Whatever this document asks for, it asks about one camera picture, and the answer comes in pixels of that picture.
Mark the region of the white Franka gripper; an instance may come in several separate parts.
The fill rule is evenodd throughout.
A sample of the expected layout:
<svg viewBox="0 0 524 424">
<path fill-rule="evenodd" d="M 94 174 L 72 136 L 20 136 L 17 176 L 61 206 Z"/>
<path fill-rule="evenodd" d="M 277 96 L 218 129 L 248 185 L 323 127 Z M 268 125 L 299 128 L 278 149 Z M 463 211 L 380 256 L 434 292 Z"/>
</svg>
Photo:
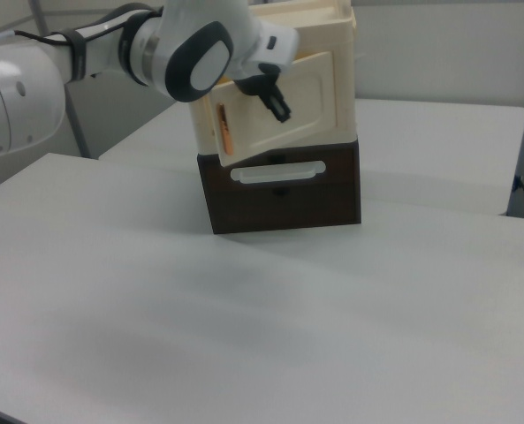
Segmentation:
<svg viewBox="0 0 524 424">
<path fill-rule="evenodd" d="M 254 29 L 254 42 L 238 56 L 232 68 L 232 80 L 243 94 L 259 95 L 276 120 L 285 122 L 291 116 L 291 109 L 277 80 L 291 68 L 300 36 L 291 27 L 262 19 L 255 22 Z"/>
</svg>

